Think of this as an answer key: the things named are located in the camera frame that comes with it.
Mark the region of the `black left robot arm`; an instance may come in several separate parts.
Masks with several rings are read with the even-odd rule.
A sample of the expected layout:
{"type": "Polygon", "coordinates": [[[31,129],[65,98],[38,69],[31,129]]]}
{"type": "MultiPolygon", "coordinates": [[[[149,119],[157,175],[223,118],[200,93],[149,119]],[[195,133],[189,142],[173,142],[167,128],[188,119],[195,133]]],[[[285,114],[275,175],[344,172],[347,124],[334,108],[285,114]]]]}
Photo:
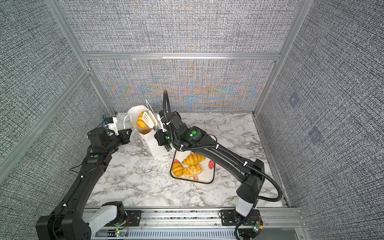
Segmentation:
{"type": "Polygon", "coordinates": [[[92,217],[84,218],[83,213],[113,153],[130,143],[131,133],[131,129],[114,132],[102,127],[88,132],[91,144],[76,180],[58,206],[36,223],[40,240],[89,240],[107,224],[125,225],[127,214],[121,201],[104,204],[92,217]]]}

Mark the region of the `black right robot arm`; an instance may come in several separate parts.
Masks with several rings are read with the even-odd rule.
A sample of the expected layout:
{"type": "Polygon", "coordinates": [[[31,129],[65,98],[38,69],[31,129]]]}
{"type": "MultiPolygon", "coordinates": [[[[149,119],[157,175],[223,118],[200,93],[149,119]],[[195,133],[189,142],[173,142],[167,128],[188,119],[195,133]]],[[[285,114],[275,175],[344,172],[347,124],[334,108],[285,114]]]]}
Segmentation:
{"type": "Polygon", "coordinates": [[[212,160],[231,173],[241,184],[236,193],[238,203],[236,212],[246,216],[256,208],[260,191],[269,176],[265,174],[264,163],[252,161],[237,155],[213,139],[198,127],[187,127],[177,112],[160,112],[156,119],[152,112],[144,111],[138,117],[138,126],[155,130],[155,139],[159,146],[174,147],[178,152],[191,152],[212,160]]]}

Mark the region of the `white printed paper bag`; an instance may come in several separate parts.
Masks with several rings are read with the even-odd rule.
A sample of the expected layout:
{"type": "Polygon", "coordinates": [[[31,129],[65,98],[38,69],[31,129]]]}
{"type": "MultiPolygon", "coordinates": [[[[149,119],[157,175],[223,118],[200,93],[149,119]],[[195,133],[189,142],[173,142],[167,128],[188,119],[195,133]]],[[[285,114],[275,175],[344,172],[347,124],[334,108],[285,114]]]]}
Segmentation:
{"type": "Polygon", "coordinates": [[[151,112],[147,107],[143,105],[135,106],[132,107],[128,110],[127,114],[130,117],[130,120],[134,126],[134,129],[137,131],[139,140],[143,143],[143,145],[146,147],[146,149],[151,153],[154,159],[157,159],[164,154],[166,154],[168,151],[166,150],[165,147],[159,146],[157,143],[157,140],[155,139],[154,135],[156,131],[153,129],[150,133],[143,135],[140,132],[145,129],[150,129],[150,128],[145,128],[145,129],[140,129],[137,126],[137,120],[138,116],[141,112],[143,111],[148,111],[151,112]]]}

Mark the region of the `striped fake croissant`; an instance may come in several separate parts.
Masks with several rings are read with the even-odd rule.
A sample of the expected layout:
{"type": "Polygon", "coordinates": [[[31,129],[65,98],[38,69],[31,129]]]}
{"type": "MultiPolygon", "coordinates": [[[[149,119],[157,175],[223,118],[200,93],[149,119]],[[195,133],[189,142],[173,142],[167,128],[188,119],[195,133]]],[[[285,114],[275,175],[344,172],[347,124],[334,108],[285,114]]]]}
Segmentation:
{"type": "Polygon", "coordinates": [[[142,130],[140,133],[143,134],[143,135],[146,135],[148,133],[150,133],[153,129],[145,129],[145,130],[142,130]]]}

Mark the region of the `sugared fake pastry bottom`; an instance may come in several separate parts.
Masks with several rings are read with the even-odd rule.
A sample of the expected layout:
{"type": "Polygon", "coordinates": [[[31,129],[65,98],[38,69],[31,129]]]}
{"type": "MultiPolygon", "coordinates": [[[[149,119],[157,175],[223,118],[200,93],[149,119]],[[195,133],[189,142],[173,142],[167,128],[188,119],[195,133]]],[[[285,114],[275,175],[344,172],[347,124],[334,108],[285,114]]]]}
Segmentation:
{"type": "Polygon", "coordinates": [[[192,178],[194,176],[199,175],[202,172],[202,167],[197,165],[192,165],[187,168],[184,168],[184,177],[186,178],[192,178]]]}

